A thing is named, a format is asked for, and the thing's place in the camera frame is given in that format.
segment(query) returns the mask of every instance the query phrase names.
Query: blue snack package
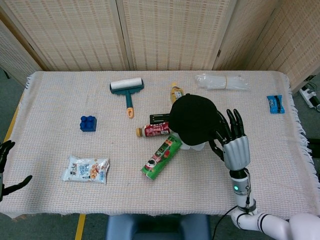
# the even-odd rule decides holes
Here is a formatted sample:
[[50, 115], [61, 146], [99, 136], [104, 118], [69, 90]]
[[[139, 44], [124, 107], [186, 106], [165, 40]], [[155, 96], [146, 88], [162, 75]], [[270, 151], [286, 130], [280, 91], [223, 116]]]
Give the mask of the blue snack package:
[[271, 114], [284, 114], [285, 109], [282, 106], [282, 95], [266, 96], [270, 105]]

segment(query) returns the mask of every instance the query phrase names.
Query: table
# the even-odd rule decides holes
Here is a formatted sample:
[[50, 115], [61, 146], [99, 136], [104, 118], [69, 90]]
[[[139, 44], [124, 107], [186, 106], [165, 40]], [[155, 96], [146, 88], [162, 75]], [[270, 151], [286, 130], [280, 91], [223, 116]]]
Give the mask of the table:
[[[248, 91], [198, 88], [195, 75], [241, 75]], [[132, 95], [135, 117], [124, 96], [110, 93], [111, 81], [142, 77]], [[300, 134], [288, 78], [275, 71], [97, 71], [36, 72], [28, 79], [11, 140], [4, 183], [33, 175], [28, 186], [5, 197], [0, 212], [16, 217], [37, 213], [224, 214], [235, 205], [229, 173], [206, 144], [203, 151], [179, 150], [155, 181], [140, 169], [165, 136], [141, 138], [136, 128], [150, 114], [171, 109], [171, 83], [185, 93], [211, 99], [223, 114], [236, 108], [249, 138], [252, 189], [262, 212], [289, 218], [320, 214], [320, 190]], [[267, 95], [281, 94], [285, 114], [270, 114]], [[80, 131], [80, 117], [97, 118], [96, 132]], [[69, 155], [110, 157], [107, 184], [60, 179]]]

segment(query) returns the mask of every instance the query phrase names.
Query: pringles can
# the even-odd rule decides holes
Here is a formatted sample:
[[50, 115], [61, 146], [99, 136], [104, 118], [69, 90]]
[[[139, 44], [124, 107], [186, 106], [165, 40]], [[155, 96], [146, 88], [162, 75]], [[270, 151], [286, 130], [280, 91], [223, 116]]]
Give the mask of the pringles can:
[[161, 147], [159, 147], [144, 165], [141, 171], [151, 180], [155, 180], [157, 175], [164, 169], [165, 165], [175, 155], [181, 145], [181, 140], [170, 134]]

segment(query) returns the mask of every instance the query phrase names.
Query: black hat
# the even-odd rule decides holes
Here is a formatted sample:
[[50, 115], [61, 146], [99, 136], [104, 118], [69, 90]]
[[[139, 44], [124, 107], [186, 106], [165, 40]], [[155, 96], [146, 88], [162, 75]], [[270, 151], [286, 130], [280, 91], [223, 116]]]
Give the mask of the black hat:
[[187, 93], [172, 105], [169, 128], [187, 145], [213, 140], [219, 125], [217, 108], [208, 98]]

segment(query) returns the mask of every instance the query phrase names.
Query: blue lego brick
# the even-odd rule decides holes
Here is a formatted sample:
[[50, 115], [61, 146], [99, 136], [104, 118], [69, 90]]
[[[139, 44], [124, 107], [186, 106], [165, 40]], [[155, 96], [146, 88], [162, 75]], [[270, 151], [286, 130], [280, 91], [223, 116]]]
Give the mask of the blue lego brick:
[[83, 132], [95, 132], [97, 128], [97, 119], [94, 116], [82, 116], [80, 129]]

